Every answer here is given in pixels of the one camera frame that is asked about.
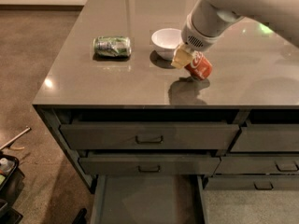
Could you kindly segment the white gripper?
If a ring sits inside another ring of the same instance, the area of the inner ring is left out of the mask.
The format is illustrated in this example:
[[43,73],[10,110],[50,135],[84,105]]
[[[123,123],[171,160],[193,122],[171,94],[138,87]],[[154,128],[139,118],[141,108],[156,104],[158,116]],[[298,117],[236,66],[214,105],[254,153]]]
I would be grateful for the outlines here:
[[171,65],[177,69],[183,68],[193,60],[194,50],[206,51],[213,46],[217,40],[216,37],[209,37],[198,32],[192,24],[192,15],[187,16],[186,22],[181,31],[182,41],[174,52]]

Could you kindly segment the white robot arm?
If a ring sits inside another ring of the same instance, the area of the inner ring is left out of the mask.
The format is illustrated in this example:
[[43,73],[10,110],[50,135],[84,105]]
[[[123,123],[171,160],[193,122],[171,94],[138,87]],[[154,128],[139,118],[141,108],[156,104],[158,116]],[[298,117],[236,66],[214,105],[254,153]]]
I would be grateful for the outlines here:
[[299,0],[198,0],[187,16],[171,65],[186,66],[243,18],[263,24],[299,47]]

